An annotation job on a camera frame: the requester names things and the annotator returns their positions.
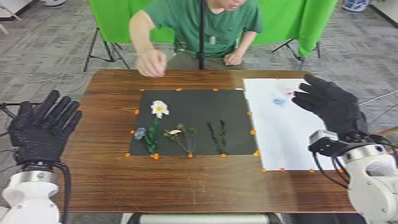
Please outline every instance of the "wooden table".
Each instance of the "wooden table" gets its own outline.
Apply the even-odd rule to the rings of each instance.
[[[71,212],[354,212],[347,193],[310,172],[262,172],[253,155],[125,158],[141,90],[235,89],[242,78],[301,78],[294,71],[137,71],[96,73],[82,100],[84,119],[64,162],[73,173]]]

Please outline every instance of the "white paper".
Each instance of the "white paper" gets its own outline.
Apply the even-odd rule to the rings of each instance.
[[[308,150],[310,136],[326,125],[318,116],[292,101],[302,79],[246,79],[246,98],[253,112],[256,140],[267,170],[318,170]],[[285,105],[274,100],[285,99]],[[333,170],[331,158],[318,155],[322,168]]]

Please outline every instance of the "black rectangle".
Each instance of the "black rectangle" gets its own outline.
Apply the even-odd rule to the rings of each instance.
[[[141,100],[135,129],[150,129],[155,114],[151,114],[153,101],[164,101],[169,107],[169,115],[160,120],[157,133],[160,155],[185,155],[176,142],[164,137],[164,130],[175,130],[183,123],[187,128],[198,129],[196,152],[198,155],[217,155],[215,141],[208,128],[208,122],[226,123],[226,152],[230,155],[246,155],[256,152],[256,140],[251,134],[251,116],[244,92],[238,90],[187,90],[187,91],[144,91]],[[144,141],[132,138],[132,155],[148,155]]]

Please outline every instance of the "green screen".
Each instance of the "green screen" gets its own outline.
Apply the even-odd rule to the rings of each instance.
[[[151,1],[89,0],[105,41],[130,43],[130,18]],[[265,32],[258,35],[254,45],[294,38],[299,40],[299,56],[306,57],[317,47],[338,0],[258,1],[263,11]],[[151,32],[155,42],[173,43],[173,39],[171,29],[159,29]]]

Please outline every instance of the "black glove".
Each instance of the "black glove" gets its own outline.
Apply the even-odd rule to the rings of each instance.
[[[368,124],[365,114],[359,110],[358,97],[333,82],[306,75],[310,83],[301,84],[302,92],[295,92],[294,102],[322,118],[327,130],[345,135],[352,132],[368,134]]]
[[[57,103],[59,91],[54,90],[43,104],[34,108],[22,103],[16,119],[9,125],[9,135],[16,151],[16,163],[61,162],[66,142],[79,125],[82,112],[79,102],[64,97]]]

